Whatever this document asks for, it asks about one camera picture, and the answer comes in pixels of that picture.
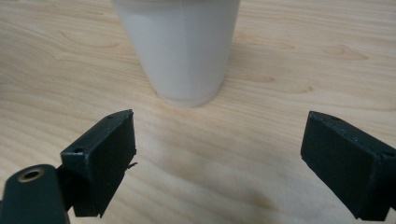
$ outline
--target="table surface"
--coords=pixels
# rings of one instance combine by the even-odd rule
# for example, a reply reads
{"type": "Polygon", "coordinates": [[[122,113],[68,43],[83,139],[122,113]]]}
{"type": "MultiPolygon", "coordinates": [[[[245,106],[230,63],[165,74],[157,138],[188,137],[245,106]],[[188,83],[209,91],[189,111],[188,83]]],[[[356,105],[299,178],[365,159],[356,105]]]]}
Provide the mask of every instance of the table surface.
{"type": "Polygon", "coordinates": [[[0,193],[127,108],[139,164],[102,219],[72,223],[362,223],[300,148],[310,110],[396,146],[396,2],[243,0],[219,95],[182,109],[108,0],[0,1],[0,193]]]}

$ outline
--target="paper cup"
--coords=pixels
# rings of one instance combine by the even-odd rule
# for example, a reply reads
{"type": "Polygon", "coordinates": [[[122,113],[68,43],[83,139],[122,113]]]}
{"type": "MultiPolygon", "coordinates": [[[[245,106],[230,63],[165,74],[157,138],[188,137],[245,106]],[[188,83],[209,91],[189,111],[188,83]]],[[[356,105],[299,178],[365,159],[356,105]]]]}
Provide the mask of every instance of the paper cup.
{"type": "Polygon", "coordinates": [[[240,0],[112,0],[154,90],[169,104],[214,98],[240,0]]]}

